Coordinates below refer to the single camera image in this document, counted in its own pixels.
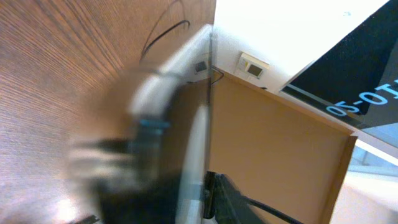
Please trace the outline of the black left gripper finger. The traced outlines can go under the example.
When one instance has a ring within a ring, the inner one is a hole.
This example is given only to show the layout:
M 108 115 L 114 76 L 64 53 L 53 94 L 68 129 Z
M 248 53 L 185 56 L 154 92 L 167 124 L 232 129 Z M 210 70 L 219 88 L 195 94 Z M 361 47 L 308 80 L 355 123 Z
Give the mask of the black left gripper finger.
M 227 176 L 211 171 L 205 176 L 203 218 L 227 224 L 264 224 Z

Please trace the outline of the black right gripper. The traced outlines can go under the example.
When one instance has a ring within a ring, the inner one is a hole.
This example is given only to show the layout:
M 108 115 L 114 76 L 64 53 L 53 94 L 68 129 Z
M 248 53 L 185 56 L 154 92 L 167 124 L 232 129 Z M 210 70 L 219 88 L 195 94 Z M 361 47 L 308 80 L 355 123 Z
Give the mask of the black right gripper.
M 177 74 L 130 75 L 87 99 L 68 173 L 103 223 L 176 222 L 183 157 L 168 145 L 168 115 L 183 83 Z

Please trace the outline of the black Galaxy flip phone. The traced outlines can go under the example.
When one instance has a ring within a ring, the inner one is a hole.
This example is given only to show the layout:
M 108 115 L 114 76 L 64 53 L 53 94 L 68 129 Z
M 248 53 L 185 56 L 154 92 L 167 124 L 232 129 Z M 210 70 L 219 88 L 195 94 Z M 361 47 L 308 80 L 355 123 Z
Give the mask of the black Galaxy flip phone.
M 208 107 L 199 106 L 193 118 L 178 193 L 176 224 L 201 223 L 205 178 Z

